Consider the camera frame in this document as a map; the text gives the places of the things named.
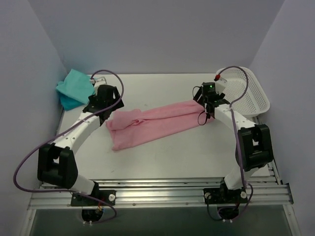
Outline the pink t-shirt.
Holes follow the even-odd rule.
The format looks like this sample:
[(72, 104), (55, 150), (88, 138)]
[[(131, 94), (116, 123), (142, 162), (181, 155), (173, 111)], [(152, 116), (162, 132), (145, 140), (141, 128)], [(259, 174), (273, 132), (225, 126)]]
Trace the pink t-shirt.
[(194, 100), (173, 103), (146, 111), (115, 111), (106, 121), (113, 151), (136, 147), (211, 122)]

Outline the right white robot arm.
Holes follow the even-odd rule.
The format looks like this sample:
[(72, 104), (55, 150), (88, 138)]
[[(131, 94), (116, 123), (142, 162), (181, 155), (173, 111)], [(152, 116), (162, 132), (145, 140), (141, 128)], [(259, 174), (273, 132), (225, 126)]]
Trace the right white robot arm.
[(229, 203), (236, 198), (236, 189), (246, 187), (246, 181), (272, 162), (274, 155), (269, 127), (256, 124), (234, 110), (225, 94), (217, 91), (217, 85), (202, 83), (193, 99), (203, 106), (206, 118), (214, 118), (234, 132), (237, 167), (224, 177), (226, 186), (218, 191), (220, 200)]

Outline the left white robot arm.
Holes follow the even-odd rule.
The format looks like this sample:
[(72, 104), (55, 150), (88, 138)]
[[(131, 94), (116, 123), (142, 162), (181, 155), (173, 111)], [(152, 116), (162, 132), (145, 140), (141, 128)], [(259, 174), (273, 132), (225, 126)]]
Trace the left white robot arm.
[(43, 145), (38, 152), (37, 178), (82, 194), (82, 201), (94, 206), (99, 201), (99, 186), (80, 175), (75, 154), (85, 140), (110, 117), (116, 109), (124, 106), (117, 87), (102, 84), (96, 94), (89, 97), (75, 127), (50, 144)]

